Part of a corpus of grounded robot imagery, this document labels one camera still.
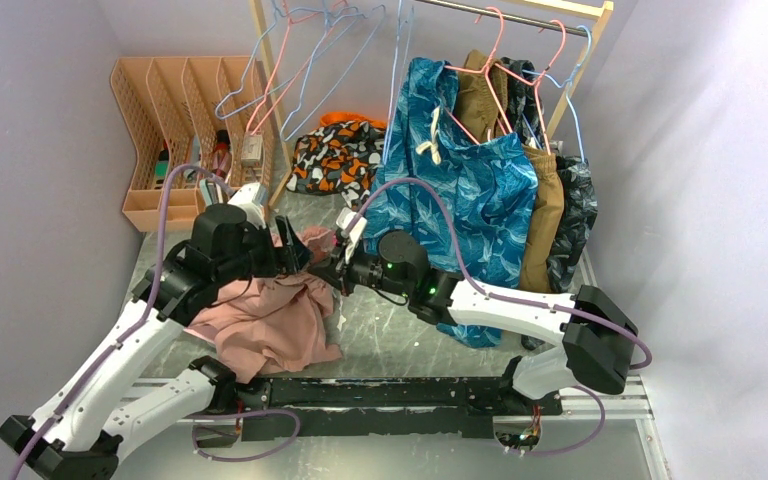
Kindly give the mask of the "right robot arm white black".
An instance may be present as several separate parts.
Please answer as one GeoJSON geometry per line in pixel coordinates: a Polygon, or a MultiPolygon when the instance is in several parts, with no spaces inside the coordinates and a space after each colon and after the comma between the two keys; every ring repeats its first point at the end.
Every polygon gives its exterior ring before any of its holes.
{"type": "Polygon", "coordinates": [[[345,238],[309,272],[344,295],[358,286],[398,295],[430,324],[475,325],[539,339],[549,350],[516,361],[499,391],[502,406],[522,414],[556,390],[582,386],[624,392],[637,331],[598,288],[575,294],[538,294],[492,287],[431,265],[426,249],[404,231],[387,233],[376,253],[345,238]]]}

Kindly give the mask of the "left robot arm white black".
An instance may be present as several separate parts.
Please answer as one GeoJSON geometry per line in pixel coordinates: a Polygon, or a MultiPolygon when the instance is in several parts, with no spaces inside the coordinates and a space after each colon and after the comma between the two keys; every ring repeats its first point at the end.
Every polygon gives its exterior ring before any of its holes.
{"type": "Polygon", "coordinates": [[[236,280],[302,271],[311,251],[285,217],[270,229],[259,210],[219,204],[200,214],[190,237],[161,249],[157,263],[101,344],[73,377],[29,415],[13,415],[0,439],[19,468],[44,479],[108,479],[138,446],[177,421],[221,416],[237,400],[237,377],[212,357],[193,361],[168,385],[122,405],[149,362],[236,280]]]}

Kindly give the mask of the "light blue wire hanger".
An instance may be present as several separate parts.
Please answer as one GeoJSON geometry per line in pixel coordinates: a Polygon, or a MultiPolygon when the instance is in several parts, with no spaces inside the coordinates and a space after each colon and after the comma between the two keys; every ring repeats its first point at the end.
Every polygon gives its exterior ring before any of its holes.
{"type": "Polygon", "coordinates": [[[398,1],[395,29],[395,47],[391,68],[390,96],[387,110],[387,128],[381,156],[381,166],[384,166],[390,158],[390,145],[395,128],[395,114],[400,98],[400,88],[403,82],[402,75],[407,64],[407,54],[410,49],[414,7],[412,1],[398,1]]]}

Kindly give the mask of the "pink shorts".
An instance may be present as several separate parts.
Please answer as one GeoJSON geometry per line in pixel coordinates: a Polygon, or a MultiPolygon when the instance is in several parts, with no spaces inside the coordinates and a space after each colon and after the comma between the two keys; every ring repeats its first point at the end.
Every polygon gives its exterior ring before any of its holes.
{"type": "Polygon", "coordinates": [[[248,383],[341,359],[325,328],[335,310],[333,287],[307,272],[237,280],[220,289],[186,332],[212,344],[236,380],[248,383]]]}

